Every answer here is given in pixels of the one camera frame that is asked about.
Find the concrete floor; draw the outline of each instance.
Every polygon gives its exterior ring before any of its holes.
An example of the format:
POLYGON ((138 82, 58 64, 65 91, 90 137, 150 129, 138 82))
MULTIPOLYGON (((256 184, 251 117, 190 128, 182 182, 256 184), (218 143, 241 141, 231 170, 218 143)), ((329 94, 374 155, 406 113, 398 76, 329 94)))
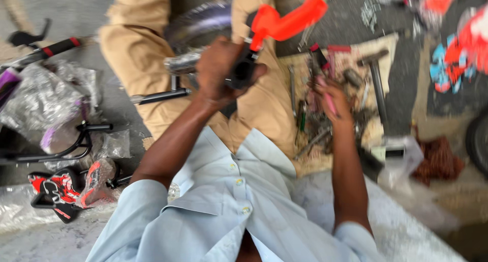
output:
MULTIPOLYGON (((53 24, 46 43, 59 41, 69 36, 95 35, 106 22, 105 11, 113 0, 1 0, 0 1, 0 62, 18 57, 27 50, 19 50, 5 44, 5 39, 17 29, 40 32, 44 18, 52 18, 53 24)), ((213 0, 172 0, 171 18, 184 13, 204 2, 213 0)), ((276 7, 282 14, 298 6, 303 0, 276 0, 276 7)), ((384 7, 378 14, 378 30, 371 33, 362 25, 360 8, 364 0, 331 0, 329 11, 316 26, 311 42, 325 47, 328 44, 353 44, 374 39, 382 29, 411 28, 413 16, 403 9, 384 7)), ((485 0, 456 0, 449 10, 441 33, 436 36, 400 39, 397 54, 390 73, 390 93, 387 95, 389 135, 408 134, 408 124, 416 120, 420 137, 429 139, 447 135, 452 149, 468 162, 464 149, 464 134, 467 124, 486 105, 488 96, 467 99, 463 90, 455 95, 434 95, 429 77, 431 52, 436 45, 454 33, 458 18, 467 6, 479 6, 485 0), (462 107, 442 109, 445 104, 462 104, 462 107)), ((296 47, 300 36, 277 44, 278 56, 298 53, 296 47)), ((142 158, 144 149, 141 140, 150 134, 123 89, 117 85, 114 74, 103 60, 98 45, 94 44, 61 55, 61 58, 80 62, 82 66, 101 71, 103 115, 115 125, 115 130, 131 130, 132 158, 120 160, 123 169, 131 173, 142 158)), ((474 84, 484 85, 486 78, 477 77, 474 84)), ((21 140, 19 149, 28 148, 21 140)), ((25 176, 43 165, 20 165, 0 167, 0 185, 26 183, 25 176)), ((488 183, 470 164, 455 182, 434 182, 431 189, 439 194, 437 203, 457 216, 462 224, 488 221, 488 183)))

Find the shirt sleeve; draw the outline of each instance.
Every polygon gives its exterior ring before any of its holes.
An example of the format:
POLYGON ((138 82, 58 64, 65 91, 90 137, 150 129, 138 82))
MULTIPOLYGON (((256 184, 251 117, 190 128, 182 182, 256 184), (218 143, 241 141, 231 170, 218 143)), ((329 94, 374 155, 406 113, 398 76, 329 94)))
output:
POLYGON ((144 229, 168 204, 167 197, 166 187, 155 180, 130 184, 86 261, 135 261, 144 229))
POLYGON ((385 259, 378 253, 373 236, 363 226, 355 222, 340 224, 334 237, 343 242, 358 256, 361 262, 384 262, 385 259))

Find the light blue shirt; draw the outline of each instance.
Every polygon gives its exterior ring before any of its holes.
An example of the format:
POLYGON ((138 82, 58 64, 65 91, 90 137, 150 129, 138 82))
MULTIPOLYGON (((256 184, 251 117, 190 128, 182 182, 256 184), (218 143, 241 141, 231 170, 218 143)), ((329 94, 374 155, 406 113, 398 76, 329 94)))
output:
POLYGON ((307 219, 290 192, 291 161, 253 129, 232 154, 206 127, 173 182, 140 180, 119 204, 87 261, 232 261, 245 229, 263 261, 383 261, 369 232, 342 223, 332 236, 307 219))

